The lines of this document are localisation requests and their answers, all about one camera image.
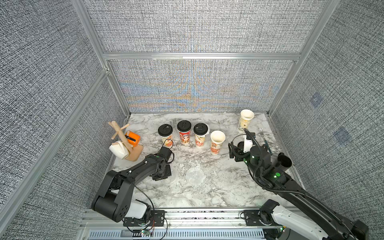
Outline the red patterned paper cup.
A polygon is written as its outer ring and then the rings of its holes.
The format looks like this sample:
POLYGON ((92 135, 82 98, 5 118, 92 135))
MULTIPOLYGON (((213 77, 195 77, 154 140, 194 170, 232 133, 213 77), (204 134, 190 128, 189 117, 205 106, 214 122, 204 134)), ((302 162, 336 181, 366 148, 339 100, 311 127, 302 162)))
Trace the red patterned paper cup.
POLYGON ((179 132, 180 140, 182 145, 188 145, 190 143, 191 130, 186 133, 179 132))

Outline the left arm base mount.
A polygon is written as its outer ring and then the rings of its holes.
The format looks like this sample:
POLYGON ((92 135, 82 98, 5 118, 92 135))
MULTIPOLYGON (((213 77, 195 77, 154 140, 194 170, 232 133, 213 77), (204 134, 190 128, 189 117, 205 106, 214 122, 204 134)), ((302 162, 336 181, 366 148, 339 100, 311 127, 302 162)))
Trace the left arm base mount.
POLYGON ((144 229, 145 227, 163 227, 165 222, 165 211, 163 210, 151 210, 144 214, 141 219, 137 218, 124 218, 123 226, 124 227, 140 227, 144 229))

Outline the black cup lid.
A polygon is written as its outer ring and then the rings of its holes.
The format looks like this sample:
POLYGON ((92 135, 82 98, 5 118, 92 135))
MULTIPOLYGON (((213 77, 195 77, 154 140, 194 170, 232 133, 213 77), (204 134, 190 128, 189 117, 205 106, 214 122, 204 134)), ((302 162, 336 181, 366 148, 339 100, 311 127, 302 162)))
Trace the black cup lid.
POLYGON ((198 123, 194 126, 194 133, 198 136, 205 136, 209 133, 209 126, 205 123, 198 123))
POLYGON ((159 126, 158 133, 162 137, 168 137, 173 133, 173 127, 169 124, 159 126))
POLYGON ((177 124, 177 129, 179 132, 186 133, 189 132, 192 129, 192 124, 190 121, 187 120, 181 120, 177 124))

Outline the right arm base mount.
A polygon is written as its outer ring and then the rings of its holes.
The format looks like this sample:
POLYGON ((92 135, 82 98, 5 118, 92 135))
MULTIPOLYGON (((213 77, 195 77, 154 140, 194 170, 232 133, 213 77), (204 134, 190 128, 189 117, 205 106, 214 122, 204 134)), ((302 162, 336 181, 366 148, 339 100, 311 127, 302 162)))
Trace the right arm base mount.
POLYGON ((246 222, 247 227, 263 226, 260 221, 259 210, 244 210, 240 217, 246 222))

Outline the yellow patterned paper cup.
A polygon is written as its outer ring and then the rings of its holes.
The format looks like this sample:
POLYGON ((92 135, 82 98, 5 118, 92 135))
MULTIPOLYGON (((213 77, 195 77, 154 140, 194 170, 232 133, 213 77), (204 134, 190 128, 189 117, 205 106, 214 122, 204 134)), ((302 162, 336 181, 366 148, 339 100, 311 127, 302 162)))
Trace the yellow patterned paper cup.
POLYGON ((170 149, 173 146, 173 127, 163 124, 159 126, 158 134, 161 136, 163 146, 170 149))

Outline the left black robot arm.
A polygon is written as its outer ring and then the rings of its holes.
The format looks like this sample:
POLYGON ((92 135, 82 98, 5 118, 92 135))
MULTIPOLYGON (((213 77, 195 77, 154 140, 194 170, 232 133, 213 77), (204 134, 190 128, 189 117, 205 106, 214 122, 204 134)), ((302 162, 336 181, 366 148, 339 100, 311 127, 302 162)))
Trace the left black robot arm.
POLYGON ((170 164, 175 154, 171 149, 161 147, 156 154, 149 154, 137 165, 120 172, 109 171, 94 197, 91 208, 99 214, 120 222, 132 209, 134 188, 147 177, 154 181, 172 176, 170 164))

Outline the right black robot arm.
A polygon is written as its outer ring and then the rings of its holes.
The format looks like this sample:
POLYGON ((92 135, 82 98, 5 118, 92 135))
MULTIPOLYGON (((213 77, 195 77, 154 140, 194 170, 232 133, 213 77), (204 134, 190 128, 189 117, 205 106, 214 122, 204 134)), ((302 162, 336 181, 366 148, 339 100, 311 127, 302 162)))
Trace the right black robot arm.
POLYGON ((246 164, 253 181, 297 207, 304 217, 294 214, 278 202, 268 200, 259 210, 258 220, 266 225, 285 226, 309 240, 367 240, 369 227, 357 220, 352 222, 336 213, 304 190, 289 174, 271 161, 265 147, 252 146, 244 153, 229 144, 230 158, 246 164))

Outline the red flower paper cup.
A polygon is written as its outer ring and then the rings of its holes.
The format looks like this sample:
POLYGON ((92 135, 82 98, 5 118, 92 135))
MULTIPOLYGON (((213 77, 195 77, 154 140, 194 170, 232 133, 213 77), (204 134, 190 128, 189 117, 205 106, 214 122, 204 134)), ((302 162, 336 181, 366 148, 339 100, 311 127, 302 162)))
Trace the red flower paper cup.
POLYGON ((226 140, 226 135, 222 131, 213 131, 211 133, 211 154, 218 155, 226 140))

